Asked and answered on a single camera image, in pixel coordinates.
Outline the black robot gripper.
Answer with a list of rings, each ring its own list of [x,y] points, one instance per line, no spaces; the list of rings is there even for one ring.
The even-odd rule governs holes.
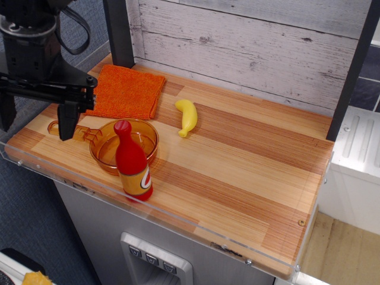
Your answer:
[[[74,136],[80,112],[94,109],[97,80],[65,61],[55,31],[38,33],[30,28],[1,28],[5,52],[1,54],[1,77],[11,91],[58,106],[59,137]],[[17,111],[13,96],[1,92],[1,130],[7,132]]]

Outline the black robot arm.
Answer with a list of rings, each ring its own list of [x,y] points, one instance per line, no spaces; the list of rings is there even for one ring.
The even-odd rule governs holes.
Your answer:
[[[90,32],[87,22],[69,7],[69,1],[1,1],[1,129],[8,131],[17,111],[16,96],[58,105],[62,141],[74,136],[81,113],[93,110],[97,80],[70,65],[63,57],[84,52],[61,38],[59,15],[64,13]]]

